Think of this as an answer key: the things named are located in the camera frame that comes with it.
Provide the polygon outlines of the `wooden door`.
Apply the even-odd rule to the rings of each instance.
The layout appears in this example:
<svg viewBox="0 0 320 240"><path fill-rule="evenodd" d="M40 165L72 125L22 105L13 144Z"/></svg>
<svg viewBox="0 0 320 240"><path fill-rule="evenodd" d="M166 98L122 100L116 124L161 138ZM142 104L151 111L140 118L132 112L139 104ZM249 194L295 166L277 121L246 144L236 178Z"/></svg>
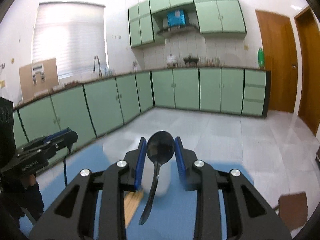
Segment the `wooden door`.
<svg viewBox="0 0 320 240"><path fill-rule="evenodd" d="M319 128L319 27L310 7L295 17L302 55L298 116L316 135Z"/></svg>
<svg viewBox="0 0 320 240"><path fill-rule="evenodd" d="M271 72L268 109L292 113L297 95L297 50L290 19L255 11L263 44L265 69Z"/></svg>

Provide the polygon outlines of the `left wooden door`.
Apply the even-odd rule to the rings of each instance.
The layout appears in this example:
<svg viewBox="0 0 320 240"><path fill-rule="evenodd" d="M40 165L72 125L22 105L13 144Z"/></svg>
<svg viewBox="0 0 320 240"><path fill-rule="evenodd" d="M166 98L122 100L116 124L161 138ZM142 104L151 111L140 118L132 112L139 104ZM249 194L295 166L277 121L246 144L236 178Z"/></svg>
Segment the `left wooden door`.
<svg viewBox="0 0 320 240"><path fill-rule="evenodd" d="M290 19L255 11L263 44L265 69L271 72L268 109L292 113L297 95L297 50Z"/></svg>

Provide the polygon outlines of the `window blind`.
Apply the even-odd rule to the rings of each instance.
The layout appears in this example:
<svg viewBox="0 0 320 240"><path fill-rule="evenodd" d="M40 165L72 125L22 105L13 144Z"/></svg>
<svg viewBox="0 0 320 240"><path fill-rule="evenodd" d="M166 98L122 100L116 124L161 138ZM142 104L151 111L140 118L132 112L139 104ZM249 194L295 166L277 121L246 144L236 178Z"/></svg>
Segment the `window blind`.
<svg viewBox="0 0 320 240"><path fill-rule="evenodd" d="M58 77L93 71L94 56L107 67L104 6L77 2L41 3L33 31L31 58L56 58Z"/></svg>

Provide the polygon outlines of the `brown wooden chair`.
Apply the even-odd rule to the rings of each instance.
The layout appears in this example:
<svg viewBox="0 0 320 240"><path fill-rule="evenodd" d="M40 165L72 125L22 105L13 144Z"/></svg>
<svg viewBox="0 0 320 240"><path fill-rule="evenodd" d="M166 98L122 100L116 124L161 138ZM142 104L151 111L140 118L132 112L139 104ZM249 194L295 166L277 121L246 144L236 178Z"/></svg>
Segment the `brown wooden chair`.
<svg viewBox="0 0 320 240"><path fill-rule="evenodd" d="M274 211L287 226L289 231L304 226L308 220L308 202L306 192L281 195Z"/></svg>

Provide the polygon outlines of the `green kitchen cabinets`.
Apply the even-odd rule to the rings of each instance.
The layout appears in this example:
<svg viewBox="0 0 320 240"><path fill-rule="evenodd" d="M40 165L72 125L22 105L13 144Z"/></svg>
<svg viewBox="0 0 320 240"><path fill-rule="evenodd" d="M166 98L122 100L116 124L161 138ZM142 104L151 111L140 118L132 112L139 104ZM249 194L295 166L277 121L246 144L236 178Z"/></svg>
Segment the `green kitchen cabinets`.
<svg viewBox="0 0 320 240"><path fill-rule="evenodd" d="M187 23L168 27L167 13L183 10ZM165 39L195 32L207 36L247 34L239 0L145 0L128 9L132 48L164 44Z"/></svg>
<svg viewBox="0 0 320 240"><path fill-rule="evenodd" d="M75 148L154 108L267 116L271 73L231 67L143 71L77 83L23 103L14 111L17 146L71 128Z"/></svg>

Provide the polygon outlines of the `right wooden door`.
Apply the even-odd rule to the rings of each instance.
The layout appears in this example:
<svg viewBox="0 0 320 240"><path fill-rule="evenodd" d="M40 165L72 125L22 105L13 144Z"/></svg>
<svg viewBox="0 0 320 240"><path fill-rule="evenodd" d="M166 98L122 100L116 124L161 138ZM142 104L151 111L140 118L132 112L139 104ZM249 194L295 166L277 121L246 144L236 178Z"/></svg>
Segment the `right wooden door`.
<svg viewBox="0 0 320 240"><path fill-rule="evenodd" d="M310 7L295 17L302 55L298 116L316 135L319 128L319 27Z"/></svg>

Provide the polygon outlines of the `blue range hood box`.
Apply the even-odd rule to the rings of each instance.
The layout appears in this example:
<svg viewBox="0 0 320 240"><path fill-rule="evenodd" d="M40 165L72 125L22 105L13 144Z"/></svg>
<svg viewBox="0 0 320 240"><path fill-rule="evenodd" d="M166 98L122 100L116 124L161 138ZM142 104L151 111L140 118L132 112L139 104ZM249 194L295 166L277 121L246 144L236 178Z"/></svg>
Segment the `blue range hood box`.
<svg viewBox="0 0 320 240"><path fill-rule="evenodd" d="M167 13L168 27L185 25L187 23L183 10L174 10Z"/></svg>

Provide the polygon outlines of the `black pan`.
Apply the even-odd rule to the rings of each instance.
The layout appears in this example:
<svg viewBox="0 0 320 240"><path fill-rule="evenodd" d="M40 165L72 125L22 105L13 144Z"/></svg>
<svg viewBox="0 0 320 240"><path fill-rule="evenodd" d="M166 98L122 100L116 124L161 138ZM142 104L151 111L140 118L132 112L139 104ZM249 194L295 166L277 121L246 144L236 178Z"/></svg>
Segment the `black pan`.
<svg viewBox="0 0 320 240"><path fill-rule="evenodd" d="M188 56L183 58L183 62L185 63L185 67L197 67L199 58L198 57L193 57L193 56Z"/></svg>

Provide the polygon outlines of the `green lower kitchen cabinets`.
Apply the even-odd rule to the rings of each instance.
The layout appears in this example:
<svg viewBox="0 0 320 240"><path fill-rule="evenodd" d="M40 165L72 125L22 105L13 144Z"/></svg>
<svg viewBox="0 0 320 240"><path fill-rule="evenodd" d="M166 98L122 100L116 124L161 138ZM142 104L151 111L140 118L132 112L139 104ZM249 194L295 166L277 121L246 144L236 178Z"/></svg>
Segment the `green lower kitchen cabinets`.
<svg viewBox="0 0 320 240"><path fill-rule="evenodd" d="M271 73L231 67L143 71L77 83L23 103L14 111L17 146L71 128L75 148L154 108L267 116Z"/></svg>

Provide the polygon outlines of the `blue table mat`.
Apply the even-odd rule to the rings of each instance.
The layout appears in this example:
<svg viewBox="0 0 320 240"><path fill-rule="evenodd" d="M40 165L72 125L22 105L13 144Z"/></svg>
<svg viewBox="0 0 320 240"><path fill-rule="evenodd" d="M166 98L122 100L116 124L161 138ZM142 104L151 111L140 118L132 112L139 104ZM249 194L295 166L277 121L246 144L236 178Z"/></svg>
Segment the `blue table mat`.
<svg viewBox="0 0 320 240"><path fill-rule="evenodd" d="M126 230L127 239L193 239L196 215L195 191L185 191L174 160L171 162L171 182L167 193L155 197L147 222L139 225L148 195L140 205ZM111 164L103 147L94 144L57 164L37 177L44 207L48 208L65 188L64 179L71 181L82 169L93 172L107 169Z"/></svg>

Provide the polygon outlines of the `chrome sink faucet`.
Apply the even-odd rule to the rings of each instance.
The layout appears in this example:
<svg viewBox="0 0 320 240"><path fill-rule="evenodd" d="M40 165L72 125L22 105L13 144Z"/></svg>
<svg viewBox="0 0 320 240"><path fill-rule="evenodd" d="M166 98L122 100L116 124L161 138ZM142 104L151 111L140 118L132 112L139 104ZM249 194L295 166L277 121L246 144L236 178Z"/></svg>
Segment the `chrome sink faucet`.
<svg viewBox="0 0 320 240"><path fill-rule="evenodd" d="M93 60L93 72L95 73L96 70L98 71L99 74L99 78L102 78L102 72L101 72L101 65L100 65L100 59L98 55L94 56L94 60Z"/></svg>

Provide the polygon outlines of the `black plastic spoon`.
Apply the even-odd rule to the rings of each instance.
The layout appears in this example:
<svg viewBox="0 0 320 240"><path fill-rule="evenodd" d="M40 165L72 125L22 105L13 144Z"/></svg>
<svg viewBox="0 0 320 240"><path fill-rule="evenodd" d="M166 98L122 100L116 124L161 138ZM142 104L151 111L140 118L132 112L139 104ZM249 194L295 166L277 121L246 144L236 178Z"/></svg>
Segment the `black plastic spoon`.
<svg viewBox="0 0 320 240"><path fill-rule="evenodd" d="M147 142L146 153L154 165L154 170L151 189L143 213L140 217L139 225L143 225L149 218L156 195L161 166L172 159L174 152L175 142L169 132L158 131L153 134Z"/></svg>

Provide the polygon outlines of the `green bottle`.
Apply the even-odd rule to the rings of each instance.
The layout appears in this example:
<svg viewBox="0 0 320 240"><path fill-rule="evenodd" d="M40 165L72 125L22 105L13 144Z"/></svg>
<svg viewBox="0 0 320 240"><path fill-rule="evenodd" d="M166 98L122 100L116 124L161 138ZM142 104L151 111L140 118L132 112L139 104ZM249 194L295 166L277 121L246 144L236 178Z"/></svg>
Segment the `green bottle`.
<svg viewBox="0 0 320 240"><path fill-rule="evenodd" d="M261 47L258 50L258 66L260 69L264 69L265 67L265 56L264 51Z"/></svg>

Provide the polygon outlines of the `green upper kitchen cabinets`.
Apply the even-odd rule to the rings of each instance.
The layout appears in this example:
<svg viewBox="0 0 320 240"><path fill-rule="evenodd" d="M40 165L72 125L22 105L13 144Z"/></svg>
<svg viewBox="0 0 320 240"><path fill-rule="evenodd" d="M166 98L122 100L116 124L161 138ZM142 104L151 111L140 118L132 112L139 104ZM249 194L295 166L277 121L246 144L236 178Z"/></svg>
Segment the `green upper kitchen cabinets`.
<svg viewBox="0 0 320 240"><path fill-rule="evenodd" d="M167 13L183 10L187 23L168 27ZM164 44L165 39L195 32L207 36L247 34L239 0L145 0L128 9L132 48Z"/></svg>

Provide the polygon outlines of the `white pot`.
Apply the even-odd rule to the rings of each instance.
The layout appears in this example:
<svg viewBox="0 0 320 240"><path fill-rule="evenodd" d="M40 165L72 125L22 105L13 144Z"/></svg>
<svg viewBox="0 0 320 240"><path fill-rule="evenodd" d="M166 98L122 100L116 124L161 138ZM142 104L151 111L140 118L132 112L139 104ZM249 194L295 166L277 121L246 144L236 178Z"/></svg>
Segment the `white pot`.
<svg viewBox="0 0 320 240"><path fill-rule="evenodd" d="M169 56L167 56L167 67L178 68L178 59L176 55L170 54Z"/></svg>

